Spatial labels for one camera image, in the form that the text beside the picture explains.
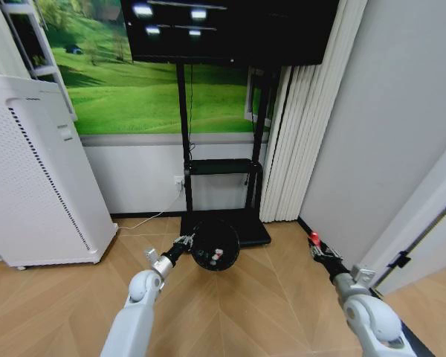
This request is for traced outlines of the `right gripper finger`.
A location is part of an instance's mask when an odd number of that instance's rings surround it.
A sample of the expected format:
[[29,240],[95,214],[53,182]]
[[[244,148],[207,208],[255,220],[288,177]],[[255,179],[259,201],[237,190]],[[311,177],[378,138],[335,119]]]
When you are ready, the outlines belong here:
[[324,256],[321,241],[319,239],[310,238],[308,240],[308,243],[313,259],[317,262],[320,262]]
[[343,257],[340,256],[339,253],[336,250],[334,250],[331,247],[329,247],[323,241],[320,242],[319,249],[321,251],[321,254],[324,257],[328,257],[328,258],[331,258],[331,259],[337,259],[337,260],[342,260],[343,259]]

